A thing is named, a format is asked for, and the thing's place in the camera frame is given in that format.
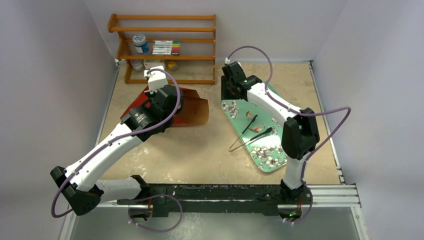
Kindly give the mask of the green floral tray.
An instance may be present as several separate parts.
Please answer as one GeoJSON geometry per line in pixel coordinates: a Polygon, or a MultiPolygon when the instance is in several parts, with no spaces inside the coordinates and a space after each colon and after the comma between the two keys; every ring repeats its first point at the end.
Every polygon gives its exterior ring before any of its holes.
{"type": "Polygon", "coordinates": [[[286,165],[287,155],[281,146],[283,128],[265,109],[243,99],[221,100],[220,105],[240,142],[230,147],[233,153],[246,149],[265,173],[286,165]]]}

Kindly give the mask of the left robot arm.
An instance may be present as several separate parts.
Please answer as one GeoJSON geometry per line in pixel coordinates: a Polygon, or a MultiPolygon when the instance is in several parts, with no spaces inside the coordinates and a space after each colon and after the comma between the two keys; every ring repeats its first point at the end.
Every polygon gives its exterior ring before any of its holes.
{"type": "Polygon", "coordinates": [[[133,148],[152,135],[163,133],[173,124],[173,117],[184,104],[183,91],[171,84],[146,93],[146,99],[130,108],[112,132],[83,158],[68,167],[56,166],[50,176],[59,190],[53,198],[55,212],[59,195],[63,195],[77,216],[92,211],[99,203],[129,199],[138,205],[149,199],[148,185],[139,175],[121,180],[100,180],[100,177],[133,148]]]}

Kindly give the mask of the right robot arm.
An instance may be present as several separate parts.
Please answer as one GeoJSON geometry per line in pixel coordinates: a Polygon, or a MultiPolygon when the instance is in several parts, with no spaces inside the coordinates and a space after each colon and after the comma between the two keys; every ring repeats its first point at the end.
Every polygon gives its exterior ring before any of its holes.
{"type": "Polygon", "coordinates": [[[246,76],[239,62],[226,62],[221,69],[222,100],[250,102],[262,108],[282,127],[281,146],[287,158],[280,196],[284,202],[294,203],[306,189],[303,174],[307,157],[320,141],[314,111],[289,105],[269,90],[266,82],[255,75],[246,76]]]}

